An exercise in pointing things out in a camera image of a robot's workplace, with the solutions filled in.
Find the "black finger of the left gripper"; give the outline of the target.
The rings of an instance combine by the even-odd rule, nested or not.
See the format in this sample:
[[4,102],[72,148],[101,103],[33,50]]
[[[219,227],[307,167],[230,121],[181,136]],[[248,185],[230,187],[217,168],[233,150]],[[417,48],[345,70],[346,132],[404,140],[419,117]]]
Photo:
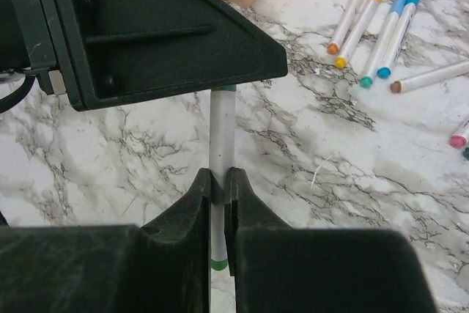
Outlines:
[[287,74],[284,48],[223,0],[54,0],[72,107],[95,110]]

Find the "yellow capped white marker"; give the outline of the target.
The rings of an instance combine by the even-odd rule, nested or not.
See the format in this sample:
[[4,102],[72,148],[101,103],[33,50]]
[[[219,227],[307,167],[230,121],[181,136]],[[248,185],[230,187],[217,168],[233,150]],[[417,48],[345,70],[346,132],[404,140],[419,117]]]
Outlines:
[[358,16],[354,27],[351,28],[351,31],[335,60],[335,66],[337,68],[342,69],[349,62],[363,33],[373,19],[381,1],[382,0],[368,0],[366,2],[363,12]]

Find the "pink capped white marker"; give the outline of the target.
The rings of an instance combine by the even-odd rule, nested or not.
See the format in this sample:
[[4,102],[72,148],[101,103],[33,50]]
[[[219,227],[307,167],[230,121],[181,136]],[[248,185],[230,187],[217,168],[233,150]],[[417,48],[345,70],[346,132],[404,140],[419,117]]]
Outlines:
[[469,121],[466,120],[451,135],[449,139],[449,144],[453,148],[461,149],[468,144],[468,126],[469,126]]

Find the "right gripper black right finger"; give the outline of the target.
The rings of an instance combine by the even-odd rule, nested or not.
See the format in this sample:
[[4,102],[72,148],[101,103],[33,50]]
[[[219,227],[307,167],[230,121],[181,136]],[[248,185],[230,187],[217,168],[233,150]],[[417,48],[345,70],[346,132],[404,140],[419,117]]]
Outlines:
[[288,235],[293,228],[254,192],[246,171],[225,180],[225,230],[229,271],[238,312],[288,312],[291,281]]

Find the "dark green capped white marker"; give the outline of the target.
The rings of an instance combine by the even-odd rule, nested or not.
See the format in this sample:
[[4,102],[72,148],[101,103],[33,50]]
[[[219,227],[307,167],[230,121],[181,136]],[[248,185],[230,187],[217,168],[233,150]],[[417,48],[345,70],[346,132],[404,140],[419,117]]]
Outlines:
[[469,147],[466,147],[465,150],[462,152],[462,156],[466,159],[469,160]]

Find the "light blue capped white marker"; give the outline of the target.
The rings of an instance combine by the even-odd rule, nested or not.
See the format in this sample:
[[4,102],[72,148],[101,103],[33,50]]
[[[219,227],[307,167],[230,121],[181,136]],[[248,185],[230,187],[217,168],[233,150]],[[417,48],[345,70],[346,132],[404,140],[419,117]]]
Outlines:
[[380,68],[380,64],[383,60],[388,44],[394,33],[405,2],[407,0],[394,0],[393,4],[388,11],[387,16],[383,22],[380,33],[377,38],[372,52],[366,61],[365,67],[361,74],[360,86],[363,88],[369,88],[377,76],[377,71]]

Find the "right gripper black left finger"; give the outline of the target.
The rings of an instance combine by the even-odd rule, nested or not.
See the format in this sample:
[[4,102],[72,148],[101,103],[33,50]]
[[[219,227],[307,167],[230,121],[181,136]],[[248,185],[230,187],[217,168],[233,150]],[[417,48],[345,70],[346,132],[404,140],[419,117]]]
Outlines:
[[188,191],[145,224],[155,242],[144,266],[144,287],[156,312],[210,310],[211,173],[200,169]]

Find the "brown capped white marker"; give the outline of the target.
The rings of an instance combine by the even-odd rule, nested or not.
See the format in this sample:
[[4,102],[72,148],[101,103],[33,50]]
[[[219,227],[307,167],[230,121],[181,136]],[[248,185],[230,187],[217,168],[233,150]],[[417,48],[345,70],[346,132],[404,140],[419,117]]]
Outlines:
[[458,76],[463,76],[467,73],[468,61],[464,61],[395,81],[390,84],[390,91],[393,94],[401,94]]

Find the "peach capped white marker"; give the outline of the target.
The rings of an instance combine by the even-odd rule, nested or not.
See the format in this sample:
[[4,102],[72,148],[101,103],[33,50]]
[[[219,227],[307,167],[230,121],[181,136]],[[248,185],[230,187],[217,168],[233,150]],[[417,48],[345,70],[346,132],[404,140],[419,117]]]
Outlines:
[[337,24],[332,38],[327,47],[327,52],[330,55],[336,55],[341,48],[342,43],[355,19],[357,11],[359,10],[363,0],[349,0],[347,6]]

